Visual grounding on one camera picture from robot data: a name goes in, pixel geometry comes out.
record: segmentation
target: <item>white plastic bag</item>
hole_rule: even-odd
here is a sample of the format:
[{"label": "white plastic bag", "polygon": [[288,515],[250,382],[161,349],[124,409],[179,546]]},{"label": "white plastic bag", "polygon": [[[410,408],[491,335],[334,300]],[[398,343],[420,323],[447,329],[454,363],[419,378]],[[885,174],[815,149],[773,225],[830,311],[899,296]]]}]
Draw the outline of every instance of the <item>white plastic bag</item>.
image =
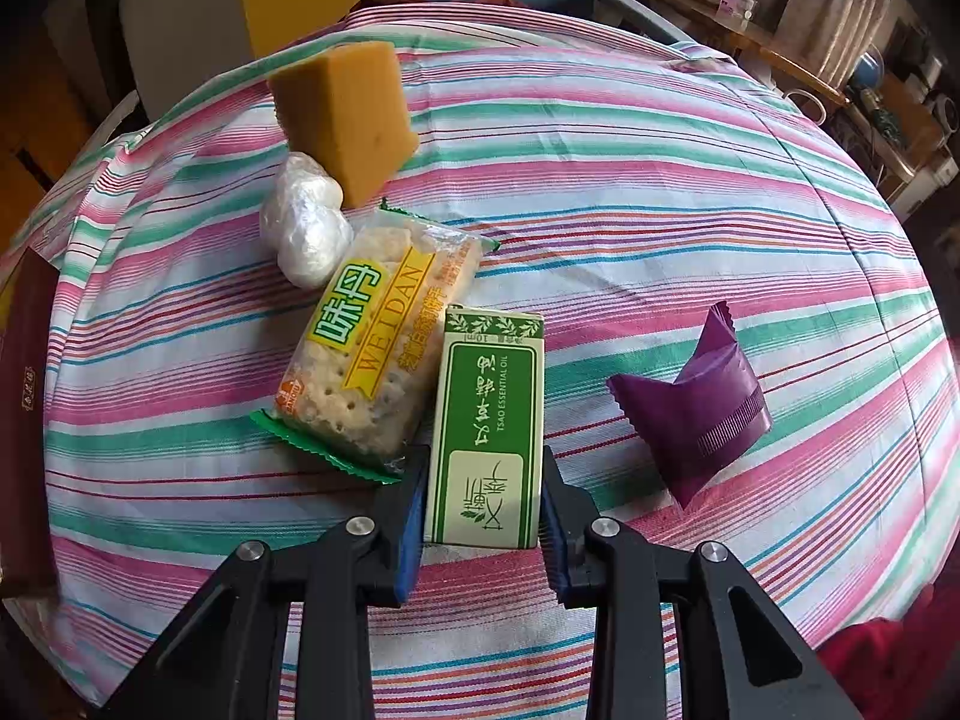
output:
[{"label": "white plastic bag", "polygon": [[287,279],[304,290],[323,287],[353,240],[340,206],[344,193],[307,154],[291,151],[260,209],[260,237],[277,251]]}]

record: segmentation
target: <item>essential oil box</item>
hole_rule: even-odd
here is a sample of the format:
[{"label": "essential oil box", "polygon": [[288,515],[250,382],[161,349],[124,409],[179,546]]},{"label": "essential oil box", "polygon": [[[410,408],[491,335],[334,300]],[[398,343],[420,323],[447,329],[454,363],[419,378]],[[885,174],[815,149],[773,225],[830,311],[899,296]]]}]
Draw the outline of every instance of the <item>essential oil box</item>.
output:
[{"label": "essential oil box", "polygon": [[449,306],[424,541],[536,546],[544,451],[544,319]]}]

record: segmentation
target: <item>metal screw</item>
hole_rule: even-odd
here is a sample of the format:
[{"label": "metal screw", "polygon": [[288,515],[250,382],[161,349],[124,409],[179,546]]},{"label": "metal screw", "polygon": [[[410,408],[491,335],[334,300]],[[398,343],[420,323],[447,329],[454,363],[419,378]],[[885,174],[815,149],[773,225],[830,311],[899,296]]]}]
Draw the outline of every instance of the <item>metal screw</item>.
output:
[{"label": "metal screw", "polygon": [[597,534],[597,536],[616,536],[620,532],[620,523],[616,519],[610,519],[609,517],[597,517],[590,524],[590,529]]},{"label": "metal screw", "polygon": [[240,560],[260,560],[263,557],[263,541],[244,541],[237,547],[237,557]]},{"label": "metal screw", "polygon": [[704,560],[723,562],[727,555],[730,555],[730,551],[719,541],[707,541],[700,547],[700,554],[704,556]]},{"label": "metal screw", "polygon": [[347,533],[352,533],[354,536],[366,536],[373,532],[375,526],[376,523],[369,517],[352,517],[347,520]]}]

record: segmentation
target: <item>striped tablecloth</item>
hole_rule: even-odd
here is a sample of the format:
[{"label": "striped tablecloth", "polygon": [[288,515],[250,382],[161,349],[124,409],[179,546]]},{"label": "striped tablecloth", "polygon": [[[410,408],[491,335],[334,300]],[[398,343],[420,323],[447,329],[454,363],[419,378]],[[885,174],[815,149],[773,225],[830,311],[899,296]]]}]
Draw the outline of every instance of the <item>striped tablecloth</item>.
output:
[{"label": "striped tablecloth", "polygon": [[[955,536],[960,408],[923,271],[870,182],[712,50],[399,5],[219,76],[83,159],[0,261],[2,276],[31,245],[61,270],[45,407],[62,597],[16,613],[67,680],[103,702],[237,542],[308,541],[368,500],[247,414],[317,299],[257,237],[287,151],[263,79],[371,39],[397,47],[421,137],[386,194],[501,240],[469,302],[546,318],[565,479],[652,541],[723,539],[814,645],[901,614]],[[604,383],[672,378],[719,299],[774,428],[682,512]],[[592,614],[557,607],[539,551],[432,547],[424,563],[403,610],[371,614],[379,717],[583,715]],[[298,630],[295,612],[285,715]],[[667,659],[676,713],[669,628]]]}]

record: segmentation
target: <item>purple snack packet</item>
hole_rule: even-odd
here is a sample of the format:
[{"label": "purple snack packet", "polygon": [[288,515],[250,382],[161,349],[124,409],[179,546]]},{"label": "purple snack packet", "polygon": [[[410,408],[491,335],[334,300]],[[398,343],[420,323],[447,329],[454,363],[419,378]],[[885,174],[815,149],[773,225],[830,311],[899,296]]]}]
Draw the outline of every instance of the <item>purple snack packet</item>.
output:
[{"label": "purple snack packet", "polygon": [[697,348],[673,384],[618,373],[607,386],[683,508],[773,425],[726,300],[710,308]]}]

